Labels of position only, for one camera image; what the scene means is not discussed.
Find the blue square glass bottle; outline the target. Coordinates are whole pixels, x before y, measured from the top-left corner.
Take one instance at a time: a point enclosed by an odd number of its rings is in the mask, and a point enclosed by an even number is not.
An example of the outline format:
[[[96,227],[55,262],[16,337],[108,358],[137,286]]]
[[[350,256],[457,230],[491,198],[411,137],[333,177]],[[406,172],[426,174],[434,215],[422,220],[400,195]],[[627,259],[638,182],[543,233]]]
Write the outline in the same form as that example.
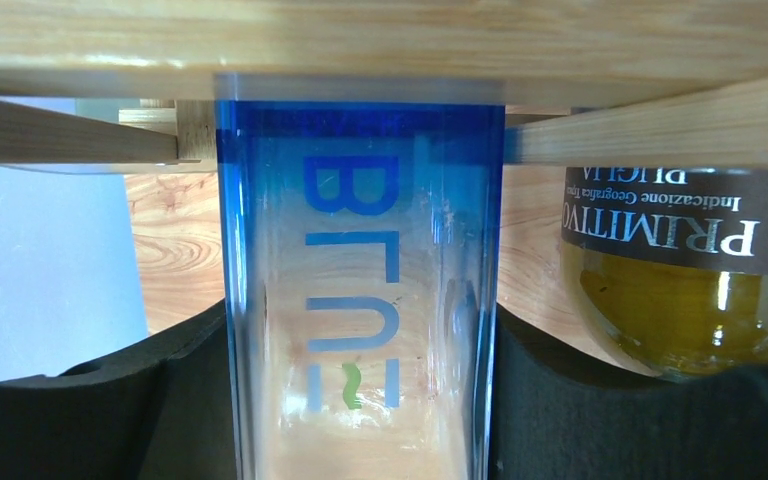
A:
[[[485,478],[501,96],[241,73],[214,94],[238,477]]]

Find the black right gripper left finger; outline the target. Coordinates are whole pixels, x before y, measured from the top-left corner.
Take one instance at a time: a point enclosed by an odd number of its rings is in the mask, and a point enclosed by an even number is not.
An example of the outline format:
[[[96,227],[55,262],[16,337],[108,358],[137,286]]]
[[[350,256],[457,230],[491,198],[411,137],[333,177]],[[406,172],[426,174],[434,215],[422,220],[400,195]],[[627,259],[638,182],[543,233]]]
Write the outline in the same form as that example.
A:
[[[0,479],[233,479],[226,310],[0,382]]]

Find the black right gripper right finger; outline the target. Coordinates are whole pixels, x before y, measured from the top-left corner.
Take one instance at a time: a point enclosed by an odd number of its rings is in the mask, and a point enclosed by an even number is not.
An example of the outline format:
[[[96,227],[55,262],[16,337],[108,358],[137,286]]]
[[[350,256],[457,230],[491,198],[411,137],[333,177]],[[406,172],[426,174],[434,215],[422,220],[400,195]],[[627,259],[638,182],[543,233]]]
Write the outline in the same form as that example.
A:
[[[493,479],[768,479],[768,366],[672,383],[497,312]]]

